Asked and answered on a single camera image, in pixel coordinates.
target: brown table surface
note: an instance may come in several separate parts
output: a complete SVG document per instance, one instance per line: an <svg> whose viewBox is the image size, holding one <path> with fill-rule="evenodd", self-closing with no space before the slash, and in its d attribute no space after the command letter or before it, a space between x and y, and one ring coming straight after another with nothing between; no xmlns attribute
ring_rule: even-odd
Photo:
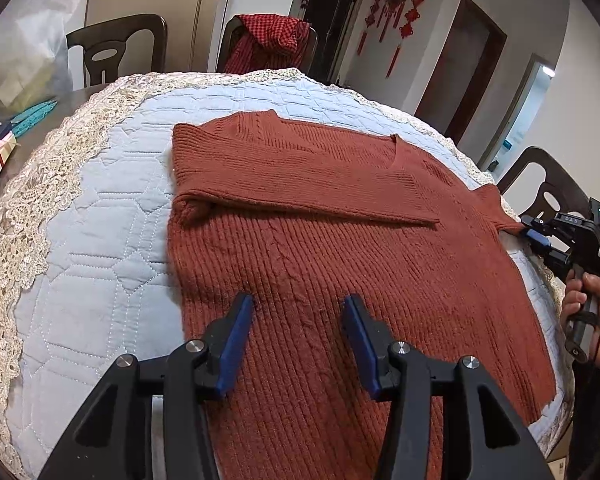
<svg viewBox="0 0 600 480"><path fill-rule="evenodd" d="M72 115L89 97L105 86L106 84L90 86L58 98L58 104L51 113L18 139L18 145L0 172L0 196L8 181L20 172L31 153L45 140L46 134L60 126L65 117Z"/></svg>

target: plastic bag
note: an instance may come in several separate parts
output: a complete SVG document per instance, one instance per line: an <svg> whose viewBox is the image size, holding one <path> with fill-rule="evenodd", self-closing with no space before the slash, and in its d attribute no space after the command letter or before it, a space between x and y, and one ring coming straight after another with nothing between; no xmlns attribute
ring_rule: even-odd
<svg viewBox="0 0 600 480"><path fill-rule="evenodd" d="M79 0L29 0L0 23L0 121L73 89L65 25Z"/></svg>

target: red checkered cloth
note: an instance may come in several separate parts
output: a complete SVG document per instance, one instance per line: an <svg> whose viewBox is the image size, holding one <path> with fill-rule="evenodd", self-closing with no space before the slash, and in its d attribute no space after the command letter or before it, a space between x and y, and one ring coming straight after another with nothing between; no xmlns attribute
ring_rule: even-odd
<svg viewBox="0 0 600 480"><path fill-rule="evenodd" d="M240 14L238 18L247 32L229 56L224 73L300 66L309 39L309 23L277 14Z"/></svg>

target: screw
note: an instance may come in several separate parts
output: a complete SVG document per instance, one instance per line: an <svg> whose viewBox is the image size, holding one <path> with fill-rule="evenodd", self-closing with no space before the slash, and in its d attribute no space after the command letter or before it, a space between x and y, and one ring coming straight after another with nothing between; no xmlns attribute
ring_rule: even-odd
<svg viewBox="0 0 600 480"><path fill-rule="evenodd" d="M187 349L187 352L197 354L205 349L205 342L200 339L192 339L186 344L185 348Z"/></svg>
<svg viewBox="0 0 600 480"><path fill-rule="evenodd" d="M122 354L116 359L116 364L120 368L126 368L134 363L134 357L131 354Z"/></svg>
<svg viewBox="0 0 600 480"><path fill-rule="evenodd" d="M474 370L475 368L480 366L480 361L478 361L477 357L474 357L472 355L465 355L462 358L462 364L469 368L469 370Z"/></svg>
<svg viewBox="0 0 600 480"><path fill-rule="evenodd" d="M396 341L391 348L397 354L408 354L411 351L411 347L404 341Z"/></svg>

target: person's right hand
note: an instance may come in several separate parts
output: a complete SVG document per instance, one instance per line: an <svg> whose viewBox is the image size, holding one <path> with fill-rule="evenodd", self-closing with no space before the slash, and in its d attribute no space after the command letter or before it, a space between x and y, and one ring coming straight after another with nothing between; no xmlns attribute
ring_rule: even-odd
<svg viewBox="0 0 600 480"><path fill-rule="evenodd" d="M564 291L564 299L562 300L562 312L560 313L560 325L565 333L567 327L567 318L572 314L576 314L580 310L582 304L587 301L587 295L582 292L583 285L587 292L598 297L598 316L600 317L600 277L585 272L582 280L576 280L575 273L572 269L567 275L567 286L566 290ZM596 354L596 348L598 347L599 339L600 328L596 327L596 331L591 339L591 346L589 348L589 355L592 359ZM598 355L596 357L596 366L600 366L600 349L598 350Z"/></svg>

